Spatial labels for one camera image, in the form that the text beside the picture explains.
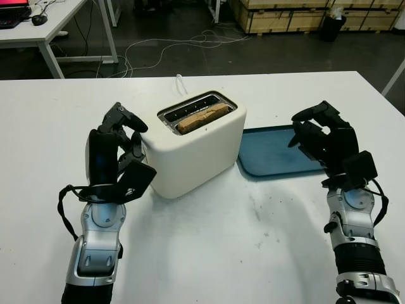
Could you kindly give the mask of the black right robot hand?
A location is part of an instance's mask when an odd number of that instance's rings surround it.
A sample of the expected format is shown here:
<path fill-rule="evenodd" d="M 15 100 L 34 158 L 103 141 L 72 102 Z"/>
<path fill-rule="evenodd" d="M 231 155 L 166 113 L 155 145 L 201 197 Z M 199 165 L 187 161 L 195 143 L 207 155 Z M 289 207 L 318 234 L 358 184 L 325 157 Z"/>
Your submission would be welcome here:
<path fill-rule="evenodd" d="M 343 160 L 359 153 L 353 127 L 327 101 L 296 113 L 292 126 L 295 135 L 289 147 L 297 146 L 319 162 L 328 177 L 343 174 Z"/>

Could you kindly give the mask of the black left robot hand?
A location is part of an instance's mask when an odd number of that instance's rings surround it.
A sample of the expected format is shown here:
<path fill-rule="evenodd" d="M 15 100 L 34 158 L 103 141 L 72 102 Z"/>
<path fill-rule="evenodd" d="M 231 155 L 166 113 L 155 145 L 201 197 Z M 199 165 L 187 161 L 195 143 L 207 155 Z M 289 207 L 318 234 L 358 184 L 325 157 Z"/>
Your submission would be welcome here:
<path fill-rule="evenodd" d="M 86 143 L 86 176 L 91 186 L 114 184 L 132 161 L 142 161 L 141 134 L 147 125 L 117 102 L 92 129 Z"/>

